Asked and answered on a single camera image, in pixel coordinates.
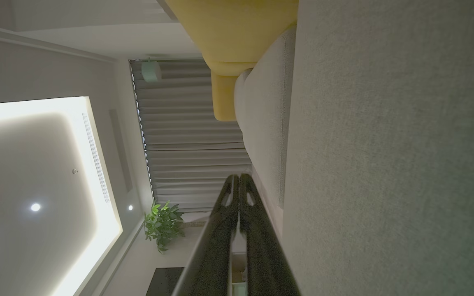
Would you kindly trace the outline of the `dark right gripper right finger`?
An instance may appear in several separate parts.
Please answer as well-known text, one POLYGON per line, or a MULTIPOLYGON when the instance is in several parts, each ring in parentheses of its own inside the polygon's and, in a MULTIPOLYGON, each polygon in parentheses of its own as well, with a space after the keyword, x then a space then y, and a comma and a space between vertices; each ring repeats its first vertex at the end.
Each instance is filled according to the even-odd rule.
POLYGON ((249 296, 299 296, 300 290, 252 176, 239 177, 239 230, 246 239, 249 296))

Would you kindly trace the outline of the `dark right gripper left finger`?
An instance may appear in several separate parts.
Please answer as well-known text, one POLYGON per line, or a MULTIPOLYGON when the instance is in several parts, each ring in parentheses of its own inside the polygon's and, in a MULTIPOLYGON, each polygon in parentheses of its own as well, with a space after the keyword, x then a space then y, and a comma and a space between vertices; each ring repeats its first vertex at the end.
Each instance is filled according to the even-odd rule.
POLYGON ((231 284, 231 246, 239 218, 239 177, 226 178, 174 296, 227 296, 231 284))

